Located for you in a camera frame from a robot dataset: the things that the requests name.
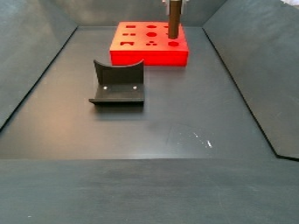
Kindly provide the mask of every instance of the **gray surface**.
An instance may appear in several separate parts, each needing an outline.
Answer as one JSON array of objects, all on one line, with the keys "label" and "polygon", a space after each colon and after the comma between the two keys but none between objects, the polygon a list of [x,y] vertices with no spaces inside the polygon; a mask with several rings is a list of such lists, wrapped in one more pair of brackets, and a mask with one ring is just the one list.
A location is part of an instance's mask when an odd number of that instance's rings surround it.
[{"label": "gray surface", "polygon": [[1,161],[5,224],[296,224],[287,160]]},{"label": "gray surface", "polygon": [[267,138],[299,158],[299,11],[280,1],[230,0],[204,25]]},{"label": "gray surface", "polygon": [[79,28],[0,133],[0,158],[274,158],[202,28],[187,67],[144,68],[144,106],[95,108],[116,27]]},{"label": "gray surface", "polygon": [[[162,0],[52,0],[79,25],[118,25],[122,21],[167,21]],[[227,0],[191,0],[182,21],[203,26]]]},{"label": "gray surface", "polygon": [[76,25],[47,0],[0,0],[0,128]]}]

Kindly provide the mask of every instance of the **red peg board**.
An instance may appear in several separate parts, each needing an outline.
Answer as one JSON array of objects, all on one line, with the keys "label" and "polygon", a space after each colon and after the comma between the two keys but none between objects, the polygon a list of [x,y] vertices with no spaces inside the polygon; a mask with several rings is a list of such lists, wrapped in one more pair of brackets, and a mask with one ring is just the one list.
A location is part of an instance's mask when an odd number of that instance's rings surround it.
[{"label": "red peg board", "polygon": [[109,47],[114,66],[132,65],[144,60],[147,66],[186,67],[190,49],[183,27],[178,39],[170,39],[163,22],[122,22]]}]

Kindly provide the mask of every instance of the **black holder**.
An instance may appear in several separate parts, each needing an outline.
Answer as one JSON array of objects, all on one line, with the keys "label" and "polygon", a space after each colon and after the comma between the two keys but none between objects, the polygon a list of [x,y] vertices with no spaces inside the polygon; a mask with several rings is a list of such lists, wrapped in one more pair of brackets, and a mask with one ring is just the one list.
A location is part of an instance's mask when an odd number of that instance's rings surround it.
[{"label": "black holder", "polygon": [[93,104],[144,103],[144,62],[130,66],[107,66],[96,60],[97,93]]}]

